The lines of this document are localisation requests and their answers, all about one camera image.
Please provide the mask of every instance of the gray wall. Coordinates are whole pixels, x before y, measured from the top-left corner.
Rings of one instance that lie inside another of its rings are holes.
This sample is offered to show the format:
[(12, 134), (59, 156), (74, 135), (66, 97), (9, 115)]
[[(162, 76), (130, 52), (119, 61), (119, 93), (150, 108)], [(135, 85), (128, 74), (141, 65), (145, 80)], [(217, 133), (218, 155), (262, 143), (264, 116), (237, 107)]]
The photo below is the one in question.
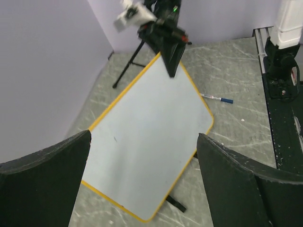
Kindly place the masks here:
[(87, 0), (0, 1), (0, 163), (61, 141), (112, 47)]
[[(113, 27), (120, 0), (88, 1), (114, 50), (134, 50), (137, 29), (118, 34)], [(280, 0), (183, 0), (179, 25), (197, 44), (250, 37), (254, 28), (274, 25), (279, 6)]]

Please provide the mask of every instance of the concrete floor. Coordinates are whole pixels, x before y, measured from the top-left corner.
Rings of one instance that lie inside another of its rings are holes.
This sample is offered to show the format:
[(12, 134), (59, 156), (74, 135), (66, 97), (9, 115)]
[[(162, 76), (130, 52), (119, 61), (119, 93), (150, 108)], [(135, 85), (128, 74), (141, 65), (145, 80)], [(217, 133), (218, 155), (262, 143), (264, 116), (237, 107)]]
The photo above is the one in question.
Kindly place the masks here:
[[(69, 136), (87, 129), (142, 70), (131, 66), (117, 89), (112, 84), (132, 53), (113, 54), (72, 127)], [(142, 51), (136, 61), (147, 64), (154, 55)], [(234, 104), (207, 99), (214, 114), (209, 133), (227, 147), (275, 167), (255, 38), (189, 46), (182, 58), (200, 92), (230, 98)], [(164, 202), (156, 217), (144, 224), (81, 185), (70, 227), (212, 227), (199, 164), (193, 159), (170, 193), (187, 207), (185, 213)]]

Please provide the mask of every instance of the blue and white marker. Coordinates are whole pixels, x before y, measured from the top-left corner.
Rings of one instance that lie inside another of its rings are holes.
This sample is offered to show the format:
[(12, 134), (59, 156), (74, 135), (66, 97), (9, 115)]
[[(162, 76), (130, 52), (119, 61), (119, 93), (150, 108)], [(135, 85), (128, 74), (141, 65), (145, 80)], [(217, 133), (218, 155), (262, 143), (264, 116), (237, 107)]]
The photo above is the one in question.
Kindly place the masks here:
[(215, 99), (215, 100), (220, 100), (221, 102), (233, 104), (233, 100), (231, 100), (231, 99), (210, 96), (210, 95), (206, 95), (206, 94), (202, 94), (202, 93), (200, 93), (200, 95), (204, 98), (211, 98), (211, 99)]

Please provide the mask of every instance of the yellow board edge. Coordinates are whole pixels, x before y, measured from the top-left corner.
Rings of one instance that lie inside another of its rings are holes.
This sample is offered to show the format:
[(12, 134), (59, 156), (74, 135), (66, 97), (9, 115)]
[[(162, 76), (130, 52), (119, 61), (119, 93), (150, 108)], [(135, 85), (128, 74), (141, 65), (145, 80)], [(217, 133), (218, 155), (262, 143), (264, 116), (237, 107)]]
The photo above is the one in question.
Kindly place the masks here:
[[(89, 130), (92, 131), (98, 124), (99, 122), (108, 114), (108, 112), (117, 104), (117, 102), (130, 90), (130, 88), (141, 78), (141, 76), (150, 68), (150, 66), (152, 64), (154, 64), (154, 62), (160, 57), (160, 53), (158, 53), (151, 61), (150, 63), (133, 79), (133, 81), (118, 95), (118, 97), (105, 109), (105, 111), (92, 123), (92, 125), (89, 127)], [(206, 104), (205, 100), (203, 99), (203, 97), (200, 95), (200, 92), (198, 90), (198, 88), (195, 86), (192, 78), (190, 77), (190, 75), (188, 74), (186, 68), (184, 67), (184, 65), (182, 64), (182, 62), (180, 62), (180, 65), (182, 67), (182, 69), (184, 70), (185, 74), (187, 75), (189, 81), (191, 82), (191, 84), (193, 85), (194, 89), (196, 90), (196, 92), (198, 93), (198, 95), (200, 96), (202, 102), (204, 103), (205, 107), (207, 108), (209, 114), (212, 117), (212, 124), (209, 127), (209, 129), (207, 130), (206, 134), (209, 133), (209, 131), (212, 129), (213, 125), (214, 125), (214, 115), (211, 112), (211, 110), (209, 109), (208, 105)], [(181, 175), (184, 173), (186, 167), (188, 166), (188, 164), (190, 163), (190, 161), (192, 160), (192, 158), (194, 157), (196, 153), (196, 150), (194, 151), (194, 153), (192, 154), (191, 158), (187, 161), (187, 163), (185, 164), (185, 166), (183, 167), (183, 169), (181, 170), (180, 174), (178, 175), (178, 177), (176, 178), (176, 180), (174, 181), (174, 183), (172, 184), (171, 188), (168, 190), (167, 194), (165, 195), (165, 197), (163, 198), (163, 200), (161, 201), (161, 203), (159, 204), (159, 206), (156, 208), (155, 212), (153, 213), (153, 215), (148, 219), (148, 220), (143, 220), (142, 218), (138, 217), (137, 215), (133, 214), (132, 212), (130, 212), (129, 210), (127, 210), (125, 207), (123, 207), (122, 205), (120, 205), (119, 203), (117, 203), (116, 201), (112, 200), (111, 198), (109, 198), (108, 196), (106, 196), (105, 194), (103, 194), (102, 192), (98, 191), (96, 188), (94, 188), (93, 186), (91, 186), (90, 184), (88, 184), (85, 181), (81, 181), (81, 184), (83, 184), (84, 186), (88, 187), (89, 189), (91, 189), (93, 192), (95, 192), (96, 194), (102, 196), (104, 199), (108, 200), (109, 202), (111, 202), (112, 204), (114, 204), (115, 206), (117, 206), (118, 208), (120, 208), (121, 210), (125, 211), (126, 213), (128, 213), (129, 215), (131, 215), (132, 217), (134, 217), (135, 219), (143, 222), (143, 223), (147, 223), (150, 222), (157, 214), (157, 212), (159, 211), (160, 207), (163, 205), (163, 203), (165, 202), (166, 198), (168, 197), (169, 193), (171, 192), (171, 190), (173, 189), (173, 187), (176, 185), (178, 179), (181, 177)]]

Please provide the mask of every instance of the white board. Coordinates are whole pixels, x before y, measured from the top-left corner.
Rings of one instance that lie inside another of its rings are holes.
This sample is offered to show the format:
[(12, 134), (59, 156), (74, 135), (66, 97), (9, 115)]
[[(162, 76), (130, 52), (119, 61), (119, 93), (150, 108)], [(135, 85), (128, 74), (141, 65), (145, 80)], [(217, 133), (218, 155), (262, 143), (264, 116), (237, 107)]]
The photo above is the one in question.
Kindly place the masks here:
[(172, 79), (158, 54), (90, 127), (82, 183), (147, 222), (213, 123), (184, 66)]

